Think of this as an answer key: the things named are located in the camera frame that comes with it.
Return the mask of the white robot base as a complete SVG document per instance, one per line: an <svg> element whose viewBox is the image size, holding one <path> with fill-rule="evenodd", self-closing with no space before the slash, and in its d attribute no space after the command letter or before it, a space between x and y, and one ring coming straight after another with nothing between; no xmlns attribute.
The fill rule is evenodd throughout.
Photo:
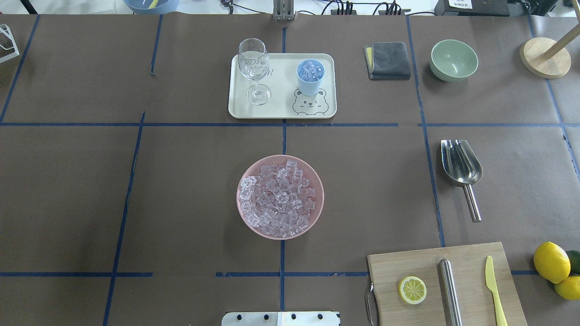
<svg viewBox="0 0 580 326"><path fill-rule="evenodd" d="M230 312L222 326L339 326L340 313L332 311Z"/></svg>

